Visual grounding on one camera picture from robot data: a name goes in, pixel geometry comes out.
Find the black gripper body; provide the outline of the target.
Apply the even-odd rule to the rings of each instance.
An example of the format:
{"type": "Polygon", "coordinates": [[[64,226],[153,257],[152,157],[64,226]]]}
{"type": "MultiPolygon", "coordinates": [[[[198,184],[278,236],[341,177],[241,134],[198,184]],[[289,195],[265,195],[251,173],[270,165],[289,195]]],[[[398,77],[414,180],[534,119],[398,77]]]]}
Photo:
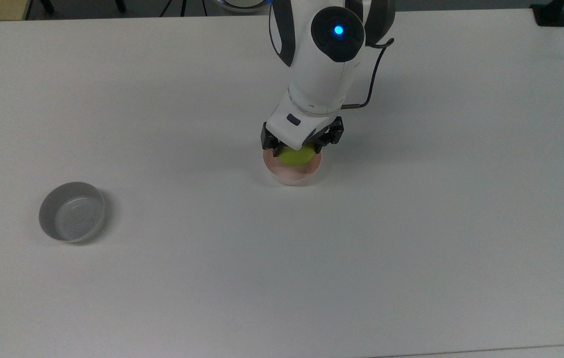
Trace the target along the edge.
{"type": "MultiPolygon", "coordinates": [[[[262,124],[262,129],[260,132],[260,145],[263,150],[272,150],[276,148],[290,147],[288,143],[282,141],[281,138],[273,134],[267,128],[267,122],[262,124]]],[[[312,131],[304,141],[302,145],[307,145],[308,143],[321,143],[323,147],[337,144],[341,140],[341,136],[344,133],[344,124],[341,116],[337,116],[330,124],[321,129],[320,131],[312,131]]]]}

